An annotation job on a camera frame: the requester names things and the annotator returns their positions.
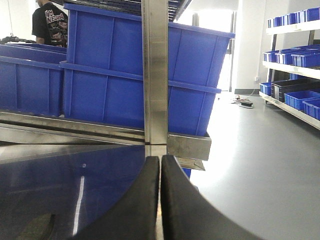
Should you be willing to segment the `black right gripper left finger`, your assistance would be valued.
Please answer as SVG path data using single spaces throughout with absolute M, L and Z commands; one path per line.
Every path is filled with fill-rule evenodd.
M 72 240 L 155 240 L 160 159 L 148 156 L 137 178 L 106 213 Z

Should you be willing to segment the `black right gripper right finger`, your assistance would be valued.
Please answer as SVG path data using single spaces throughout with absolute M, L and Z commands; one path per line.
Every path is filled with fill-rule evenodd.
M 160 192 L 166 240 L 258 238 L 213 207 L 190 183 L 173 155 L 164 155 L 161 159 Z

